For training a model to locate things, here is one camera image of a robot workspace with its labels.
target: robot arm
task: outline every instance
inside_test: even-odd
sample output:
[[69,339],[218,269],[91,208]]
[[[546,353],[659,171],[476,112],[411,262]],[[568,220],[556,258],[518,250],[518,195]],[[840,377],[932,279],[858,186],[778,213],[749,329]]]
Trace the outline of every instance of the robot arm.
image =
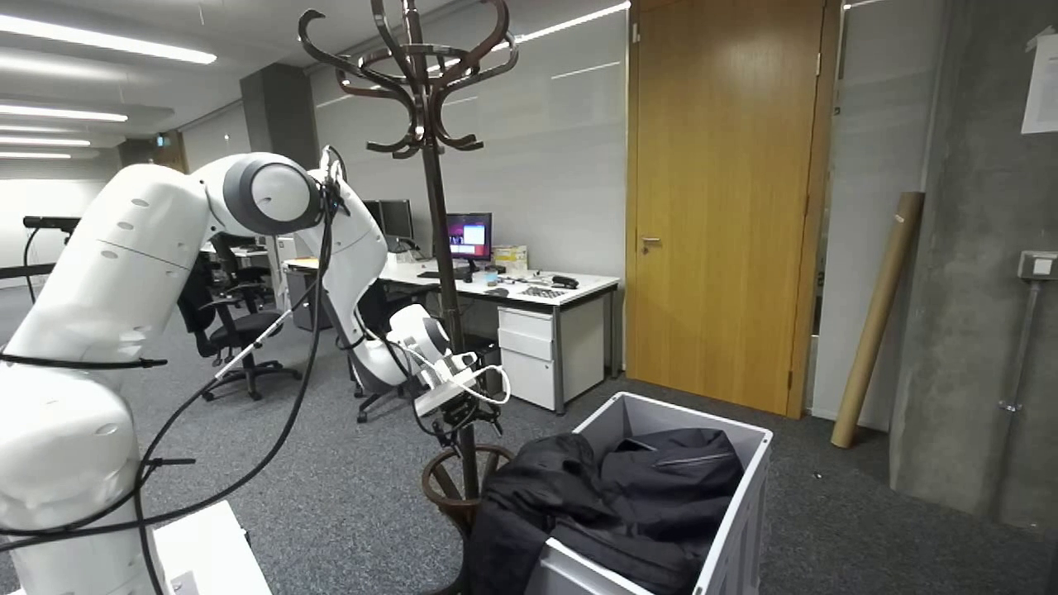
[[[358,302],[378,282],[385,243],[355,190],[281,154],[230,154],[196,176],[123,169],[90,205],[39,302],[0,364],[0,529],[86,519],[128,493],[140,446],[123,381],[161,335],[191,262],[211,231],[318,236],[336,186],[323,289],[371,391],[422,381],[416,412],[459,398],[471,375],[446,349],[441,324],[401,310],[385,343],[361,329]],[[99,522],[128,519],[128,506]],[[141,593],[133,533],[15,548],[27,595]]]
[[[201,178],[215,229],[228,236],[308,236],[322,243],[327,176],[299,171],[279,154],[230,154],[196,171]],[[385,336],[373,336],[361,324],[361,299],[380,279],[385,242],[358,191],[336,182],[336,215],[331,226],[331,269],[323,292],[336,326],[349,348],[361,391],[385,392],[419,383],[416,412],[426,418],[452,398],[471,391],[476,370],[449,353],[446,329],[422,310],[402,306],[389,320]]]

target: wall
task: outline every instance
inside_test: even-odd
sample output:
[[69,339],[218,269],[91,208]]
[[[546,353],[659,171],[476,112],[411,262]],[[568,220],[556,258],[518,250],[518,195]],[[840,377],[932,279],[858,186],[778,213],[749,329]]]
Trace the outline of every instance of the wall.
[[196,120],[180,132],[184,132],[187,171],[201,169],[211,158],[250,149],[241,104],[230,104],[204,120]]
[[[115,161],[0,161],[0,269],[22,263],[22,215],[83,215]],[[39,231],[31,262],[55,262],[64,231]]]
[[[938,77],[942,0],[847,11],[836,86],[824,316],[810,412],[832,420],[882,269],[898,191],[925,190],[928,105]],[[858,422],[888,430],[907,292],[898,292]]]
[[[508,5],[518,36],[611,0]],[[455,3],[426,24],[426,36],[471,44],[490,24],[490,3]],[[318,136],[348,154],[355,190],[411,198],[419,248],[428,248],[419,158],[365,149],[366,138],[401,138],[407,117],[340,95],[331,71],[315,74],[315,104]],[[625,13],[521,44],[513,74],[449,100],[446,126],[485,142],[442,154],[449,213],[491,213],[496,243],[529,243],[531,269],[625,270]]]
[[[1058,248],[1058,136],[1021,136],[1030,53],[1058,3],[949,3],[936,154],[891,425],[891,487],[983,511],[1008,392],[1021,248]],[[1058,533],[1058,292],[1041,299],[1002,519]]]

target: black cable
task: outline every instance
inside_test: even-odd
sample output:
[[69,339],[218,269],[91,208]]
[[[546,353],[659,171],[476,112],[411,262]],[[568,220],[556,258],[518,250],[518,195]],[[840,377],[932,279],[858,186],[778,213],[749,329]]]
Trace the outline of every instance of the black cable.
[[419,434],[441,441],[428,425],[422,425],[422,420],[416,418],[416,405],[411,405],[411,420],[416,420]]
[[[331,226],[334,226],[334,213],[331,213],[331,205],[323,205],[323,208],[327,208],[327,213],[323,213],[323,237],[322,237],[318,289],[315,289],[315,306],[309,306],[309,326],[315,326],[315,335],[309,335],[309,349],[308,349],[305,377],[299,377],[299,387],[297,387],[297,399],[293,399],[293,405],[292,405],[292,418],[287,418],[279,442],[265,452],[265,458],[260,458],[250,472],[245,472],[238,481],[230,481],[228,489],[222,489],[222,493],[215,495],[215,501],[226,500],[228,493],[241,489],[245,481],[250,481],[250,478],[285,450],[285,442],[287,442],[287,435],[292,435],[292,430],[293,430],[293,422],[297,422],[297,412],[299,412],[299,402],[305,402],[305,392],[308,392],[308,381],[309,381],[315,364],[318,364],[322,335],[323,335],[323,329],[322,329],[322,306],[323,306],[323,303],[322,303],[322,293],[323,293],[323,273],[327,273],[327,269],[331,269],[331,231],[334,231],[334,229],[331,229]],[[156,441],[156,442],[146,450],[146,456],[140,458],[136,478],[146,476],[146,467],[148,467],[148,458],[152,458],[152,452],[156,452],[158,442],[161,442],[161,441]],[[148,573],[148,581],[152,581],[156,595],[164,595],[164,593],[161,593],[158,569],[156,569],[156,558],[152,558],[148,519],[146,519],[146,511],[141,511],[141,489],[136,489],[133,509],[136,509],[136,533],[140,533],[140,545],[141,545],[141,566],[146,566],[146,573]]]
[[161,575],[158,575],[158,569],[156,569],[156,548],[152,548],[152,535],[148,535],[148,529],[146,529],[146,511],[141,511],[141,487],[146,487],[146,472],[141,476],[136,476],[136,493],[133,493],[133,511],[136,511],[136,533],[140,533],[140,553],[141,553],[141,566],[146,566],[146,580],[152,581],[152,593],[156,595],[164,595],[164,588],[161,588]]
[[55,529],[0,529],[0,535],[22,535],[22,540],[15,540],[15,541],[0,545],[0,553],[31,548],[31,545],[42,545],[42,541],[67,541],[67,540],[126,533],[126,529],[146,529],[146,527],[156,527],[156,522],[168,522],[168,519],[191,517],[191,511],[198,511],[198,509],[207,509],[207,506],[215,506],[215,501],[228,500],[230,493],[238,493],[245,481],[250,481],[250,478],[285,450],[285,442],[287,442],[287,435],[292,435],[297,418],[299,418],[299,405],[305,405],[305,398],[308,398],[308,381],[309,381],[309,370],[315,370],[315,359],[318,359],[318,348],[322,348],[322,320],[318,320],[318,316],[322,316],[323,273],[327,273],[327,269],[331,269],[334,202],[327,202],[323,208],[327,208],[327,213],[323,213],[323,242],[322,242],[318,289],[315,289],[309,293],[297,299],[297,303],[293,303],[293,306],[299,306],[308,299],[315,299],[315,339],[309,339],[308,370],[305,370],[305,377],[299,377],[293,405],[292,405],[287,422],[285,422],[281,435],[275,441],[275,446],[272,446],[245,476],[238,476],[230,487],[218,489],[215,495],[204,495],[204,500],[198,500],[198,501],[191,501],[191,506],[180,506],[180,509],[171,509],[171,511],[161,511],[161,517],[136,517],[133,522],[111,522],[111,527],[90,527],[90,529],[86,529],[86,522],[101,519],[104,511],[118,509],[118,506],[128,501],[128,500],[140,500],[141,481],[146,481],[148,467],[152,467],[152,452],[158,450],[158,442],[164,441],[164,434],[176,425],[176,420],[179,420],[196,399],[201,399],[201,392],[215,383],[215,381],[207,381],[207,383],[204,383],[196,398],[187,398],[187,399],[161,422],[161,430],[152,435],[152,446],[146,450],[146,456],[141,456],[141,464],[140,464],[140,470],[136,470],[136,481],[133,481],[133,489],[128,489],[118,501],[111,501],[111,506],[104,506],[104,509],[78,519],[78,522],[55,527]]
[[164,367],[168,359],[55,359],[55,356],[15,356],[0,353],[0,359],[18,364],[18,367],[67,367],[67,370],[133,370],[133,367]]
[[[27,243],[22,243],[22,269],[31,269],[31,248],[36,242],[39,229],[31,231]],[[32,273],[27,270],[27,293],[31,293],[31,303],[36,303],[36,289],[32,289]]]
[[[164,420],[161,430],[152,435],[152,442],[148,442],[146,452],[152,452],[152,450],[164,441],[164,434],[176,425],[176,420],[184,418],[184,412],[191,409],[191,402],[198,402],[198,399],[204,398],[204,391],[207,391],[211,383],[215,383],[215,377],[211,377],[207,383],[201,383],[201,391],[196,391],[180,405],[176,405],[176,409],[168,412],[168,420]],[[136,495],[136,489],[140,489],[140,481],[133,481],[133,487],[128,487],[115,501],[109,501],[104,509],[90,511],[90,517],[83,517],[83,519],[72,519],[72,522],[64,522],[64,527],[47,527],[47,529],[14,529],[14,527],[0,527],[0,535],[52,540],[52,541],[55,541],[55,535],[75,533],[75,529],[83,529],[83,527],[90,527],[90,522],[115,511],[118,506],[126,506],[126,501]]]

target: black chair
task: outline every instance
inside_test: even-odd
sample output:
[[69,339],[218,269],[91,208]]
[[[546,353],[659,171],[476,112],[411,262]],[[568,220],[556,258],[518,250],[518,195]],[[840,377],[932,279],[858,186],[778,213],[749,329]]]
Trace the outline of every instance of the black chair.
[[211,236],[207,243],[215,248],[215,263],[222,263],[226,289],[245,302],[250,315],[258,315],[260,302],[272,302],[272,269],[245,263],[236,248],[258,248],[253,237],[238,236]]
[[[198,253],[196,269],[187,273],[187,283],[179,293],[179,310],[184,316],[184,326],[196,335],[198,353],[201,356],[218,356],[222,364],[228,364],[238,349],[253,343],[279,320],[279,315],[250,310],[245,316],[236,316],[230,306],[245,303],[245,302],[238,302],[230,293],[218,299],[218,289],[215,289],[211,273],[215,270],[211,270],[207,253]],[[215,387],[249,381],[250,383],[250,399],[260,399],[258,377],[268,377],[268,375],[285,375],[285,377],[299,381],[297,370],[281,367],[279,359],[245,356],[241,370],[228,370]]]

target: black coat rack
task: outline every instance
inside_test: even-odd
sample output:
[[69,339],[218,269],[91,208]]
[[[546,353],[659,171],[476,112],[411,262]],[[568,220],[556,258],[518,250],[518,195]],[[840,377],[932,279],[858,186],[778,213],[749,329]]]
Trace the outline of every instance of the black coat rack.
[[[508,5],[507,0],[490,0],[496,11],[496,28],[482,44],[471,48],[441,45],[422,39],[422,15],[416,13],[416,0],[401,0],[401,28],[385,21],[384,0],[371,0],[378,36],[384,39],[384,48],[365,53],[358,59],[323,53],[309,44],[308,28],[315,21],[323,21],[323,13],[308,11],[297,21],[297,39],[305,53],[309,53],[318,63],[334,65],[336,86],[349,95],[366,100],[389,100],[401,104],[407,112],[407,132],[395,142],[366,142],[373,153],[389,153],[393,158],[422,154],[422,176],[426,176],[426,198],[428,198],[428,220],[433,220],[433,253],[441,269],[441,302],[442,302],[442,324],[449,329],[452,349],[461,349],[461,324],[455,306],[455,279],[452,279],[452,253],[446,242],[446,202],[442,202],[442,176],[441,176],[441,153],[476,153],[482,142],[476,136],[452,136],[442,126],[442,104],[476,82],[485,82],[491,77],[508,74],[518,63],[518,53],[508,39]],[[461,573],[455,586],[446,593],[468,593],[471,588],[471,511],[478,500],[478,446],[471,435],[471,420],[490,420],[490,412],[478,409],[471,398],[455,399],[446,412],[446,422],[452,425],[446,446],[452,446],[452,456],[461,464],[461,495],[452,495],[452,481],[442,472],[442,458],[433,458],[426,467],[428,472],[441,472],[437,481],[449,495],[452,506],[441,509],[455,522],[461,535]],[[485,472],[500,467],[507,456],[503,450],[482,450]]]

